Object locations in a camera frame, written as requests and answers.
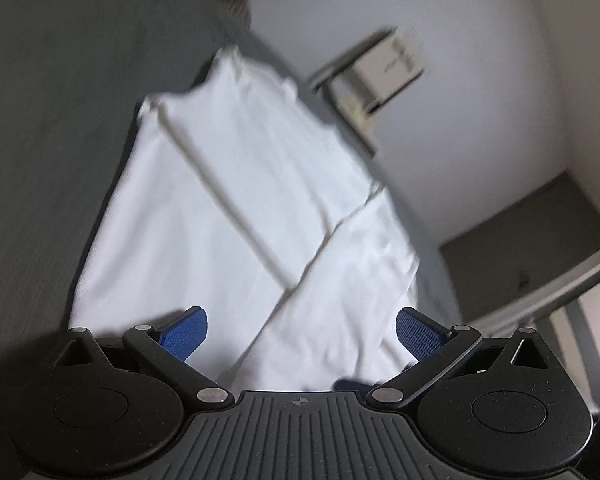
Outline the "white t-shirt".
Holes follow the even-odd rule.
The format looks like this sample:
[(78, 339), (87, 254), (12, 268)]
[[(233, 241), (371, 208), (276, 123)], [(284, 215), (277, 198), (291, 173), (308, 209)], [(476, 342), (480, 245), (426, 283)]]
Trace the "white t-shirt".
[(396, 316), (419, 258), (388, 188), (296, 84), (237, 48), (145, 99), (76, 286), (97, 337), (204, 309), (189, 364), (231, 392), (377, 384), (414, 363)]

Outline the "grey bed sheet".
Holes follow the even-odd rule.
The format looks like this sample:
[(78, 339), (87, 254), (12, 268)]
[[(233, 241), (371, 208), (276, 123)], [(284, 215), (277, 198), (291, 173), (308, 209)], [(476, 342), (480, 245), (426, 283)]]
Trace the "grey bed sheet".
[(213, 0), (0, 0), (0, 382), (67, 328), (140, 102), (225, 46), (292, 75)]

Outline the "dark grey door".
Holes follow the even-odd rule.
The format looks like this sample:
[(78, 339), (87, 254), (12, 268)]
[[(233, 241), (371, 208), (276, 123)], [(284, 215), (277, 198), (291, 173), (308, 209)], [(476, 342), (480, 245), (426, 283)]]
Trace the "dark grey door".
[(441, 247), (463, 320), (536, 292), (600, 251), (600, 213), (564, 172)]

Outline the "white chair with black frame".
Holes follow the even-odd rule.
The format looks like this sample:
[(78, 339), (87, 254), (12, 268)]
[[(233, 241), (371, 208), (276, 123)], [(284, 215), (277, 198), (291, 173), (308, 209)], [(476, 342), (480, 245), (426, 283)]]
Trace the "white chair with black frame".
[(348, 125), (364, 150), (375, 156), (377, 115), (425, 72), (425, 63), (407, 34), (385, 26), (321, 67), (308, 85)]

